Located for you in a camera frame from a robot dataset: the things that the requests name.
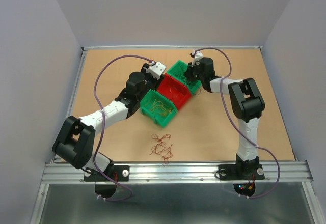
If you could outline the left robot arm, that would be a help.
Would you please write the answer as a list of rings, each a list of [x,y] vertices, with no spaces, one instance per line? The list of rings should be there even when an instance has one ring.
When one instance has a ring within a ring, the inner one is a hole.
[[[128,119],[139,108],[149,90],[156,89],[164,78],[166,66],[160,62],[144,64],[129,75],[126,87],[109,105],[80,118],[69,116],[52,147],[53,152],[76,169],[95,170],[101,180],[113,176],[112,161],[94,150],[94,139],[111,125]]]

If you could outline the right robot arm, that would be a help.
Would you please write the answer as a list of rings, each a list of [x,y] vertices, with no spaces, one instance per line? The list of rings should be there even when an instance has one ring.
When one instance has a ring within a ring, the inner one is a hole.
[[[228,95],[233,114],[238,119],[238,125],[232,126],[239,133],[239,147],[236,158],[240,163],[234,166],[236,176],[246,178],[253,172],[250,163],[258,163],[257,134],[258,124],[265,102],[253,78],[228,79],[216,76],[213,59],[201,58],[188,63],[184,72],[185,78],[194,82],[199,80],[202,87],[210,93],[221,95],[224,109],[227,110],[224,95]]]

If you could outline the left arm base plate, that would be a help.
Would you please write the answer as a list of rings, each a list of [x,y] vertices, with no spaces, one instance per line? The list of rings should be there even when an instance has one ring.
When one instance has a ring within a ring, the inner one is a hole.
[[[107,182],[108,179],[105,178],[100,172],[93,169],[86,169],[88,173],[84,172],[83,180],[85,182]],[[118,182],[129,181],[130,166],[128,165],[109,165],[104,173],[111,179]]]

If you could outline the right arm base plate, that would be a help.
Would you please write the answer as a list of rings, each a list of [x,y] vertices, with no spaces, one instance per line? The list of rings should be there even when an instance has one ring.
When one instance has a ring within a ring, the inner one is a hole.
[[[235,164],[220,164],[215,175],[222,181],[264,180],[265,175],[258,174],[258,169],[257,166],[242,169]]]

